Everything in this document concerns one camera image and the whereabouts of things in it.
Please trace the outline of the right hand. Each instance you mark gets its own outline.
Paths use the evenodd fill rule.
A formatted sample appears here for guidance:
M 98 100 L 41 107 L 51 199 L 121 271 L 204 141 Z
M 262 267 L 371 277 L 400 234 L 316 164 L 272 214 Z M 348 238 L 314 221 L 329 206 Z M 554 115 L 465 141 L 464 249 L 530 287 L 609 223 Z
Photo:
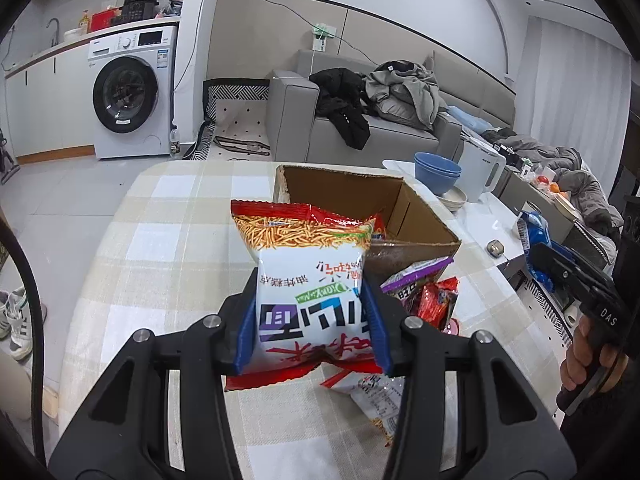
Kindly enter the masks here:
M 572 344 L 566 350 L 566 356 L 560 367 L 562 386 L 567 390 L 574 390 L 587 380 L 587 367 L 593 360 L 593 348 L 588 336 L 593 328 L 590 318 L 582 316 L 574 330 Z M 600 365 L 611 371 L 611 376 L 601 387 L 601 392 L 609 392 L 622 378 L 627 368 L 629 358 L 618 350 L 605 346 L 599 356 Z

